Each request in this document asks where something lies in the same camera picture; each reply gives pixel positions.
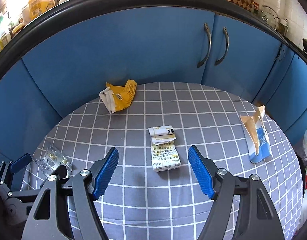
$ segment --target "folded paper box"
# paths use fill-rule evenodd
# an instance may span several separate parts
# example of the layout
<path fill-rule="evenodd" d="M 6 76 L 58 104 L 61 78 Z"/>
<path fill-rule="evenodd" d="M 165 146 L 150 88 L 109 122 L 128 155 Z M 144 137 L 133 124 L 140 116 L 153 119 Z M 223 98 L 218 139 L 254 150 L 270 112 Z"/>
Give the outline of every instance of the folded paper box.
<path fill-rule="evenodd" d="M 263 124 L 264 113 L 264 106 L 260 106 L 253 116 L 240 117 L 252 163 L 259 163 L 272 155 L 269 136 Z"/>

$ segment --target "crumpled yellow bag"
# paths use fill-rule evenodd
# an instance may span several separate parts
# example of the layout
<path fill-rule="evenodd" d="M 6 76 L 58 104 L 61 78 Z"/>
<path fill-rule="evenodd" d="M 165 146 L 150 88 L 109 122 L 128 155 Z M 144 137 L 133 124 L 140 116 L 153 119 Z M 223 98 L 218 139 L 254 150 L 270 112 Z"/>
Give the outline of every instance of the crumpled yellow bag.
<path fill-rule="evenodd" d="M 135 96 L 137 83 L 128 80 L 124 87 L 114 86 L 106 83 L 106 89 L 99 93 L 101 100 L 108 109 L 109 113 L 114 113 L 126 109 L 131 105 Z"/>

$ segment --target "metal screw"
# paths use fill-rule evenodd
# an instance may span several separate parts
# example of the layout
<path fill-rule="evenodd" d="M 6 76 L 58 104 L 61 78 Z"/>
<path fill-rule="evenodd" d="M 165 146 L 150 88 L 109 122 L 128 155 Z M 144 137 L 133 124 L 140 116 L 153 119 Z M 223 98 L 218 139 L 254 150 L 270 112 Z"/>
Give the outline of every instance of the metal screw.
<path fill-rule="evenodd" d="M 227 171 L 226 171 L 225 169 L 221 168 L 221 169 L 218 169 L 218 173 L 219 173 L 220 175 L 226 175 L 226 174 L 227 174 Z"/>
<path fill-rule="evenodd" d="M 56 176 L 55 175 L 50 175 L 49 177 L 48 177 L 48 180 L 49 181 L 54 181 L 56 179 Z"/>
<path fill-rule="evenodd" d="M 89 170 L 82 170 L 82 171 L 80 171 L 80 175 L 81 176 L 87 176 L 89 173 L 90 173 Z"/>
<path fill-rule="evenodd" d="M 253 180 L 258 180 L 258 179 L 259 179 L 259 176 L 258 176 L 257 174 L 252 174 L 252 175 L 251 175 L 251 178 L 252 178 Z"/>

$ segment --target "crumpled paper bag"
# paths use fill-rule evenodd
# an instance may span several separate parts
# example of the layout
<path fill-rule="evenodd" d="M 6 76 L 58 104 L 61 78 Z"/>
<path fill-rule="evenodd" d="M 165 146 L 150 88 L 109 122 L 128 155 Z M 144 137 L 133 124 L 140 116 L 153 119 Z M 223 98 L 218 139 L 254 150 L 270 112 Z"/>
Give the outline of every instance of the crumpled paper bag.
<path fill-rule="evenodd" d="M 109 113 L 114 113 L 131 105 L 137 83 L 129 79 L 124 87 L 114 86 L 109 83 L 106 83 L 106 87 L 105 90 L 99 93 L 99 96 Z"/>
<path fill-rule="evenodd" d="M 258 163 L 272 155 L 269 136 L 263 124 L 264 113 L 264 106 L 260 106 L 253 116 L 240 117 L 252 163 Z"/>

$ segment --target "table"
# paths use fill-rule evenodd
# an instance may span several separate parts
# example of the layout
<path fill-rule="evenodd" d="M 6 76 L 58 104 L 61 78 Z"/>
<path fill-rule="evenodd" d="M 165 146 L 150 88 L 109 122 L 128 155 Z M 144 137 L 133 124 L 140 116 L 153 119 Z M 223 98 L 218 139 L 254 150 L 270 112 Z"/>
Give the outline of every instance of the table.
<path fill-rule="evenodd" d="M 286 136 L 268 116 L 264 124 L 273 156 L 258 164 L 249 161 L 239 116 L 253 115 L 255 109 L 238 96 L 199 84 L 138 85 L 126 110 L 110 115 L 96 98 L 69 114 L 48 133 L 33 156 L 40 158 L 52 143 L 72 160 L 75 175 L 115 146 L 119 164 L 105 195 L 95 203 L 109 238 L 188 240 L 198 238 L 212 205 L 188 164 L 188 147 L 195 144 L 219 168 L 244 177 L 258 174 L 275 204 L 285 239 L 291 239 L 303 197 L 299 163 Z M 175 129 L 181 166 L 157 173 L 151 166 L 147 128 L 162 125 Z M 23 189 L 39 187 L 44 178 L 32 163 Z M 68 202 L 79 239 L 74 204 L 71 198 Z M 238 208 L 239 198 L 235 197 L 224 239 L 232 238 Z"/>

